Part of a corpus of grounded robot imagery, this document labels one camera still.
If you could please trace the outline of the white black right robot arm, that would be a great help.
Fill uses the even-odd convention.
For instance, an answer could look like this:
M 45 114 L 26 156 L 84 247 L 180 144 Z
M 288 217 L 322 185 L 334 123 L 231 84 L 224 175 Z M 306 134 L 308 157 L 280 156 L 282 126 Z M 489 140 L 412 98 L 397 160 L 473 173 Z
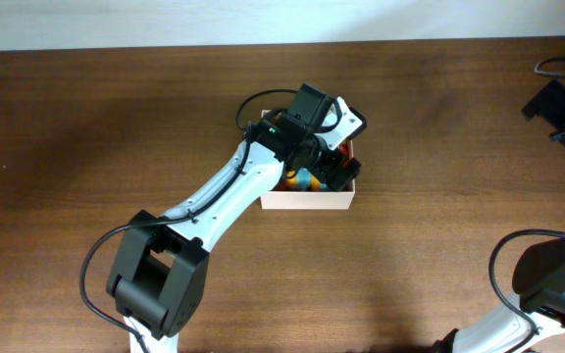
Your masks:
M 553 79 L 523 108 L 530 120 L 541 117 L 554 128 L 550 138 L 565 147 L 565 84 Z M 512 290 L 503 294 L 495 276 L 501 248 L 509 241 L 534 234 L 543 241 L 520 257 Z M 476 324 L 454 329 L 434 343 L 435 352 L 526 352 L 538 342 L 565 333 L 565 231 L 518 230 L 493 248 L 488 277 L 500 303 Z

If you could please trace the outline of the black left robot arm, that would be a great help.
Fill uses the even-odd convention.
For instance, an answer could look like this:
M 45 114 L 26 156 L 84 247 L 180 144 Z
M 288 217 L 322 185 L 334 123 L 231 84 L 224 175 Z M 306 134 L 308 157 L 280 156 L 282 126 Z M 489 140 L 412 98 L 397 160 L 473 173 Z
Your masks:
M 116 232 L 122 240 L 106 291 L 133 352 L 175 352 L 204 293 L 210 254 L 221 236 L 287 174 L 307 170 L 333 191 L 360 172 L 342 142 L 367 126 L 342 98 L 297 93 L 246 127 L 231 159 L 189 198 L 155 217 L 140 211 Z

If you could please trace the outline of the blue orange toy figure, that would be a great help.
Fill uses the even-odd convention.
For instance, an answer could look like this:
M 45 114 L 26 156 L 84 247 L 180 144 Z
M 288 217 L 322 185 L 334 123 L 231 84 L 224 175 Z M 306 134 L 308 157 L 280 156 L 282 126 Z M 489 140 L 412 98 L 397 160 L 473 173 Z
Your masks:
M 313 176 L 307 169 L 300 169 L 297 172 L 288 172 L 282 180 L 275 186 L 275 191 L 331 191 L 325 184 Z

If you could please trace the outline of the red ball with white letters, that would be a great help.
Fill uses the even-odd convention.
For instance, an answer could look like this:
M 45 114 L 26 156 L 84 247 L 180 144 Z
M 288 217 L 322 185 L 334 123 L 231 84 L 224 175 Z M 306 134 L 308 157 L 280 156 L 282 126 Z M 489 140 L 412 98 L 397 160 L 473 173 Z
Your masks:
M 349 167 L 350 161 L 352 159 L 351 152 L 350 152 L 349 145 L 348 145 L 348 141 L 341 142 L 338 145 L 338 150 L 345 157 L 344 163 L 343 163 L 343 168 L 346 170 Z

